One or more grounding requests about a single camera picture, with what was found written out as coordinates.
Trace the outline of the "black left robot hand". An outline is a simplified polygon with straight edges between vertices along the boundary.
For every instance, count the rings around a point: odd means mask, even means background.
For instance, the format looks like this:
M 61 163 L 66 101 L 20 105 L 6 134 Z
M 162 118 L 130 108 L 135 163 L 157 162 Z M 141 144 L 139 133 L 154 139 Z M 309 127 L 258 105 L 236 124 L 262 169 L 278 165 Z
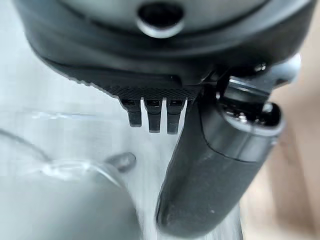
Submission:
M 238 204 L 285 127 L 273 90 L 297 76 L 315 0 L 16 0 L 46 65 L 117 98 L 129 124 L 182 133 L 157 228 L 202 237 Z

